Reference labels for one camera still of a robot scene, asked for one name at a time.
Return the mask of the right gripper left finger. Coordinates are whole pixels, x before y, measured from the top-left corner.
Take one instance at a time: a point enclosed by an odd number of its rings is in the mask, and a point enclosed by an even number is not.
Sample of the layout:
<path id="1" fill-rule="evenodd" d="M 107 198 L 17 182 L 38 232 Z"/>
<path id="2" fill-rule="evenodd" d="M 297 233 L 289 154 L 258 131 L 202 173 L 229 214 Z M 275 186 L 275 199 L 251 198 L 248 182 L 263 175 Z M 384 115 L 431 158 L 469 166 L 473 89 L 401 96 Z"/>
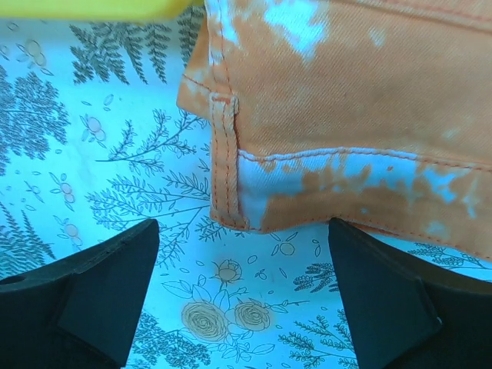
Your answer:
<path id="1" fill-rule="evenodd" d="M 1 280 L 3 368 L 123 368 L 159 247 L 155 219 Z"/>

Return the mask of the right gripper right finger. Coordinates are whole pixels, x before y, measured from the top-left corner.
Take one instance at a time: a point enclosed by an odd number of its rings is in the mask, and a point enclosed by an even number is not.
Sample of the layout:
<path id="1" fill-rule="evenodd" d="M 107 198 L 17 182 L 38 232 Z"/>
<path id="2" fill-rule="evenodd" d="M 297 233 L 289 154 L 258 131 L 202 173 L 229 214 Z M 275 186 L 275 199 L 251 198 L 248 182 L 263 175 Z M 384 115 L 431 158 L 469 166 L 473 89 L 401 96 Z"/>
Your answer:
<path id="1" fill-rule="evenodd" d="M 491 284 L 438 267 L 347 222 L 328 243 L 360 368 L 489 368 Z"/>

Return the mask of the orange tie-dye shorts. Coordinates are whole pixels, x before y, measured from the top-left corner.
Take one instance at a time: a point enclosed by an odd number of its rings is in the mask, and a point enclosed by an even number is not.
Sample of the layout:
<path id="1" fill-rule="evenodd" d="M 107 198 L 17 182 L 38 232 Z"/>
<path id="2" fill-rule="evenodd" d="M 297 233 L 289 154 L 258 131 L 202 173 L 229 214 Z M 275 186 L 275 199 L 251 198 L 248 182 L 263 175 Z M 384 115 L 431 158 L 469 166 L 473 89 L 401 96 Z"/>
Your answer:
<path id="1" fill-rule="evenodd" d="M 489 1 L 207 1 L 178 105 L 211 217 L 341 218 L 491 258 Z"/>

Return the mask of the yellow plastic tray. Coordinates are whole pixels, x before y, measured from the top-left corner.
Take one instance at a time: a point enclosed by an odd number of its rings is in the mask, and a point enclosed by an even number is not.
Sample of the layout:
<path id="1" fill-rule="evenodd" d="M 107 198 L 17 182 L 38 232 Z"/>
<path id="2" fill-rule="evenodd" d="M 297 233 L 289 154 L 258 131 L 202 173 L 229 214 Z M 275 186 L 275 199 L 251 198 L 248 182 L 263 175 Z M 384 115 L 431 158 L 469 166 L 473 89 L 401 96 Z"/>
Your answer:
<path id="1" fill-rule="evenodd" d="M 188 0 L 1 0 L 3 18 L 76 21 L 160 21 L 178 17 L 203 1 Z"/>

